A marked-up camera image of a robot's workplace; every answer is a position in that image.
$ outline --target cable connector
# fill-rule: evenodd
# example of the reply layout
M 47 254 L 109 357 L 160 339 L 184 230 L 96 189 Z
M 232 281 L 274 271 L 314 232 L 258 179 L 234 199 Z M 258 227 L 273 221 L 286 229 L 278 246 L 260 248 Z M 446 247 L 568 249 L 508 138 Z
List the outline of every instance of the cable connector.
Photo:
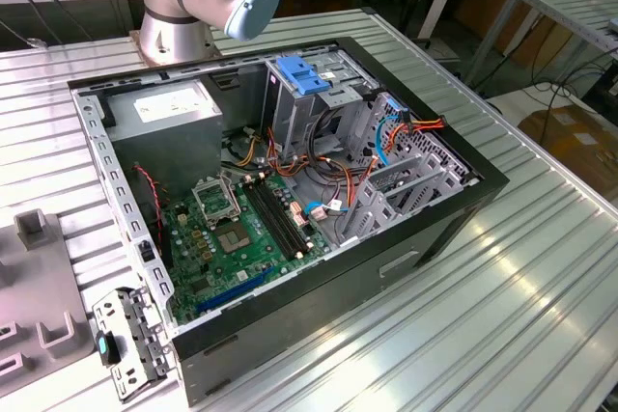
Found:
M 47 42 L 42 41 L 41 39 L 37 39 L 37 38 L 28 38 L 26 39 L 26 42 L 28 43 L 28 45 L 30 45 L 32 48 L 42 48 L 42 49 L 47 49 Z
M 407 127 L 407 133 L 411 134 L 414 131 L 414 124 L 412 124 L 412 117 L 409 113 L 409 110 L 402 110 L 399 115 L 401 116 L 402 123 L 404 123 Z

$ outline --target blue pcie slot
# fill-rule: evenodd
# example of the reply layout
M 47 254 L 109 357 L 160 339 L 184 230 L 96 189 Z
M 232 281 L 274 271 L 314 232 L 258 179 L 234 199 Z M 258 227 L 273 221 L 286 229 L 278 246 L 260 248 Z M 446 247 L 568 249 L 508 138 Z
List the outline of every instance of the blue pcie slot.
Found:
M 215 296 L 214 298 L 208 299 L 197 306 L 195 306 L 195 311 L 199 314 L 203 311 L 207 311 L 208 309 L 216 308 L 217 306 L 221 306 L 224 303 L 236 298 L 237 296 L 242 295 L 243 293 L 247 293 L 253 288 L 259 287 L 264 283 L 267 275 L 274 270 L 274 267 L 270 267 L 260 275 L 256 275 L 255 277 L 247 280 L 246 282 L 241 283 L 240 285 L 230 288 L 226 291 L 223 291 L 221 294 Z

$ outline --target ram slot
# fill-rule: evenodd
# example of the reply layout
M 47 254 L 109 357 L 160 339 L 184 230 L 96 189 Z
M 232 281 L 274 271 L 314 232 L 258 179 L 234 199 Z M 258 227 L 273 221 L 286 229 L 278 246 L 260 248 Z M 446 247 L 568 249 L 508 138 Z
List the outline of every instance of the ram slot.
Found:
M 255 209 L 258 217 L 260 217 L 264 225 L 267 226 L 268 232 L 274 238 L 281 253 L 283 253 L 286 259 L 292 259 L 297 253 L 297 250 L 295 250 L 294 245 L 288 240 L 284 230 L 277 224 L 271 211 L 268 210 L 268 206 L 263 202 L 262 198 L 260 198 L 260 195 L 258 195 L 255 186 L 248 185 L 244 187 L 244 194 Z
M 281 203 L 277 200 L 277 197 L 270 191 L 270 189 L 262 182 L 256 187 L 258 194 L 262 197 L 262 200 L 268 205 L 268 209 L 275 215 L 277 223 L 281 225 L 286 231 L 288 241 L 290 241 L 297 251 L 306 253 L 309 251 L 307 244 L 302 235 L 298 231 L 296 225 L 292 222 L 292 219 L 285 213 Z

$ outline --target yellow wire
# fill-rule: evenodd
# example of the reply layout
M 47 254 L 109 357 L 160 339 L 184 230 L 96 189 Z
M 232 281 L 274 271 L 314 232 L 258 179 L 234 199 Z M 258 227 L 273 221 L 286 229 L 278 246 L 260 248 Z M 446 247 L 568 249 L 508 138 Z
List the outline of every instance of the yellow wire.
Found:
M 244 159 L 238 163 L 236 163 L 237 166 L 246 166 L 247 164 L 249 164 L 251 162 L 251 160 L 253 159 L 253 153 L 255 151 L 255 143 L 257 141 L 256 137 L 252 137 L 251 138 L 251 146 L 249 147 L 249 153 L 244 157 Z

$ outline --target blue connector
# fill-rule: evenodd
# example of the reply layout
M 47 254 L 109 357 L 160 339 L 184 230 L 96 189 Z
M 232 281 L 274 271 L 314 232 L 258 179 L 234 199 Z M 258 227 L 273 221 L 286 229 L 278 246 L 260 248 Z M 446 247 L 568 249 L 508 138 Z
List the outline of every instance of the blue connector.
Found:
M 330 89 L 330 84 L 313 71 L 311 65 L 300 57 L 277 58 L 277 65 L 290 82 L 296 85 L 302 96 Z
M 397 103 L 393 98 L 388 97 L 386 99 L 386 102 L 390 105 L 390 107 L 395 110 L 395 111 L 402 111 L 404 108 L 402 108 L 402 105 L 400 105 L 399 103 Z

